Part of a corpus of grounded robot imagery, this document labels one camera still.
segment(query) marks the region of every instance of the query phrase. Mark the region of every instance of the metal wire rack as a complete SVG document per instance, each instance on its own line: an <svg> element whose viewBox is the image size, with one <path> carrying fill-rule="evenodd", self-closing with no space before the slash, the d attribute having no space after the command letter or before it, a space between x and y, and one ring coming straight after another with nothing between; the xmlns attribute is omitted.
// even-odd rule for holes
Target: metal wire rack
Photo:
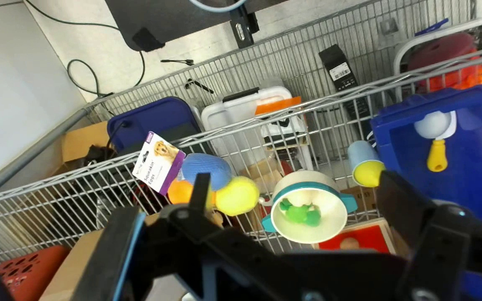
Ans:
<svg viewBox="0 0 482 301"><path fill-rule="evenodd" d="M315 169L332 176L337 189L352 191L355 184L349 178L347 146L357 141L359 136L367 136L362 129L364 122L380 107L402 101L397 96L419 94L417 86L426 79L444 77L447 72L482 64L482 52L479 52L474 60L462 57L389 77L392 76L392 52L399 47L397 44L441 19L451 17L452 22L466 22L471 15L474 15L474 2L467 0L369 2L265 40L251 49L223 55L195 69L104 99L94 104L97 111L89 117L106 119L99 106L121 114L166 96L179 96L198 107L215 101L203 91L186 91L183 87L186 79L213 84L218 96L226 96L231 91L258 86L265 77L278 76L293 94L303 96L308 102L288 112L267 116L265 121L250 119L220 131L191 136L176 144L191 152L206 149L205 144L213 146L233 136L248 141L250 136L260 136L261 127L272 122L303 116L310 131L293 137L283 136L283 141L297 144L310 141L310 157ZM389 19L394 19L400 30L382 37L379 24ZM335 94L323 65L318 62L318 52L335 42L343 45L350 55L359 79L369 84ZM345 104L352 104L359 116L360 102L369 104L370 116L350 119L343 109ZM261 151L270 154L270 161L250 169L253 164L250 157ZM297 161L295 151L285 154L287 161ZM233 142L230 152L221 156L230 162L241 162L241 169L250 178L261 178L277 169L282 174L285 173L282 166L273 164L280 161L278 152L263 141L250 147ZM102 229L118 208L138 206L148 213L159 213L169 203L131 176L136 157L138 154L116 157L0 193L0 261L54 244L72 246L82 234ZM261 193L272 194L273 184L261 184ZM357 189L355 193L360 211L350 216L350 223L377 218L375 193L372 189ZM265 213L258 208L250 214L226 219L226 224L240 228L275 253L312 248L265 233L260 226L261 214Z"/></svg>

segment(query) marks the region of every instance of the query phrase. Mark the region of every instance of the blue container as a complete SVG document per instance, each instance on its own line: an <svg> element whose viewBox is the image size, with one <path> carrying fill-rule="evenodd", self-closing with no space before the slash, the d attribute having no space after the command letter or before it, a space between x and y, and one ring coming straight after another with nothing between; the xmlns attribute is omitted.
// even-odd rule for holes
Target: blue container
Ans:
<svg viewBox="0 0 482 301"><path fill-rule="evenodd" d="M193 109L178 97L159 99L108 122L108 132L119 154L139 151L149 131L174 142L201 132L201 127Z"/></svg>
<svg viewBox="0 0 482 301"><path fill-rule="evenodd" d="M457 112L457 131L446 139L449 168L441 174L427 169L432 141L414 129L436 111ZM382 111L372 127L389 171L402 174L426 196L459 203L482 219L482 87L415 96Z"/></svg>

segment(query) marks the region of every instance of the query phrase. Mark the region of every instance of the blue ball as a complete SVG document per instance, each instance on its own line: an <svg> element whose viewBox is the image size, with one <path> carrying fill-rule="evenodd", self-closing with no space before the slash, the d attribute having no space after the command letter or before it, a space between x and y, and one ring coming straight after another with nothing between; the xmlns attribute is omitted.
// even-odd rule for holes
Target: blue ball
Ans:
<svg viewBox="0 0 482 301"><path fill-rule="evenodd" d="M181 168L181 176L193 184L196 176L205 173L211 174L213 191L223 189L235 178L230 164L223 157L210 154L190 154Z"/></svg>

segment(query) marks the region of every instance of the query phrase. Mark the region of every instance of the yellow handle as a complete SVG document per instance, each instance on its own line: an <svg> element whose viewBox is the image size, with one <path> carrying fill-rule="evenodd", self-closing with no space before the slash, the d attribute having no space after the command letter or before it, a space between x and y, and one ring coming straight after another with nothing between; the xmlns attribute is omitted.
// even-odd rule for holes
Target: yellow handle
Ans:
<svg viewBox="0 0 482 301"><path fill-rule="evenodd" d="M444 173L447 169L446 141L432 142L427 168L432 173Z"/></svg>

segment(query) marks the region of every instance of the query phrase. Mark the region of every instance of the green toy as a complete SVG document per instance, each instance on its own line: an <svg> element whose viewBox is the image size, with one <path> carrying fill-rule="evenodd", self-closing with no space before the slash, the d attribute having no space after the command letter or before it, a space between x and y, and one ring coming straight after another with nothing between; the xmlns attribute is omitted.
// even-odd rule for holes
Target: green toy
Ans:
<svg viewBox="0 0 482 301"><path fill-rule="evenodd" d="M283 211L285 218L290 223L307 224L312 228L317 228L322 224L322 213L320 213L318 206L305 204L302 208L297 208L290 203L290 199L285 199L280 203L280 209Z"/></svg>

